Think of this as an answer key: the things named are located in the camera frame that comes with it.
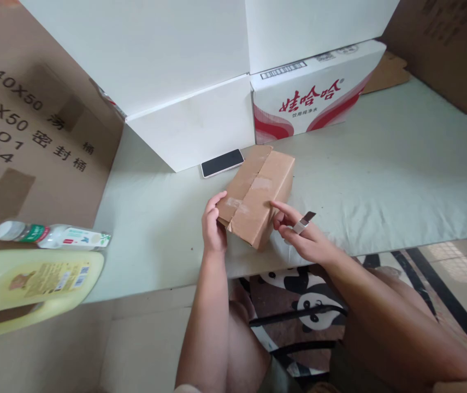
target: forearm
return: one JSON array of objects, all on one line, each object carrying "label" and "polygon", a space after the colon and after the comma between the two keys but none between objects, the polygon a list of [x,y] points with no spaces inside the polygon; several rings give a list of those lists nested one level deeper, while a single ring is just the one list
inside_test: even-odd
[{"label": "forearm", "polygon": [[206,253],[184,336],[175,386],[203,393],[226,389],[228,365],[228,282],[223,254]]},{"label": "forearm", "polygon": [[362,328],[407,371],[429,383],[467,379],[467,348],[435,320],[343,252],[323,267]]}]

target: smartphone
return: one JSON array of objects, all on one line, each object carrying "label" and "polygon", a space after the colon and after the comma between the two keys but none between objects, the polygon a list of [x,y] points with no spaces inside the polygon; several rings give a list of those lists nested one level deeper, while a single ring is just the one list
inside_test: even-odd
[{"label": "smartphone", "polygon": [[203,162],[200,165],[200,170],[202,171],[202,176],[204,178],[208,178],[227,171],[228,169],[239,166],[243,162],[244,157],[240,150],[237,149],[209,161]]}]

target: table surface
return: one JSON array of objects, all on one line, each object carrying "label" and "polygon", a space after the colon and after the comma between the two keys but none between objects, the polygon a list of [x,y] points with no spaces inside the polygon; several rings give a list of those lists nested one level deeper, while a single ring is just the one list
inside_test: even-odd
[{"label": "table surface", "polygon": [[[362,96],[344,123],[271,144],[296,157],[289,203],[317,212],[350,255],[467,238],[467,115],[417,79]],[[86,302],[195,284],[204,205],[235,173],[173,173],[126,127],[94,226],[113,239]],[[229,278],[305,264],[278,233],[263,253],[228,233]]]}]

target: wahaha box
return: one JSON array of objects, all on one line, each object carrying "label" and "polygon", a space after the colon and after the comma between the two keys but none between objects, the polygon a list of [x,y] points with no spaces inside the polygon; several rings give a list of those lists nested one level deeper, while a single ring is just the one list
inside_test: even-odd
[{"label": "wahaha box", "polygon": [[346,46],[251,76],[257,145],[343,122],[386,46]]}]

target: plastic bottle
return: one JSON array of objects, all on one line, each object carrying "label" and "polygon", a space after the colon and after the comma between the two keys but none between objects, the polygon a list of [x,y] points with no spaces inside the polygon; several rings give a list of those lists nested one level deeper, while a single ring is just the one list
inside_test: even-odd
[{"label": "plastic bottle", "polygon": [[0,251],[0,334],[75,308],[104,266],[100,253],[17,249]]},{"label": "plastic bottle", "polygon": [[20,221],[5,221],[0,224],[0,240],[36,243],[40,248],[99,251],[109,244],[111,235],[71,225],[55,224],[46,227]]}]

